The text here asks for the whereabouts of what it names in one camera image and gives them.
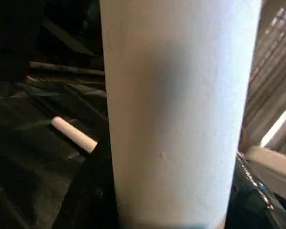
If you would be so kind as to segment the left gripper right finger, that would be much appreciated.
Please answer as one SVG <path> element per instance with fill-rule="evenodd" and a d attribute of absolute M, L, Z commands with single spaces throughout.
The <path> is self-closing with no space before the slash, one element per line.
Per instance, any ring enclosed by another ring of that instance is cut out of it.
<path fill-rule="evenodd" d="M 269 189 L 239 152 L 236 155 L 225 228 L 286 229 L 286 199 Z"/>

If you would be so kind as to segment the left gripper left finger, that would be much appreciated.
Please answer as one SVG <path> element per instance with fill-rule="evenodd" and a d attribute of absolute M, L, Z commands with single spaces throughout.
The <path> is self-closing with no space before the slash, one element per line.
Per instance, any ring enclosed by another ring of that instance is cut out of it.
<path fill-rule="evenodd" d="M 118 228 L 110 143 L 98 143 L 82 163 L 52 228 Z"/>

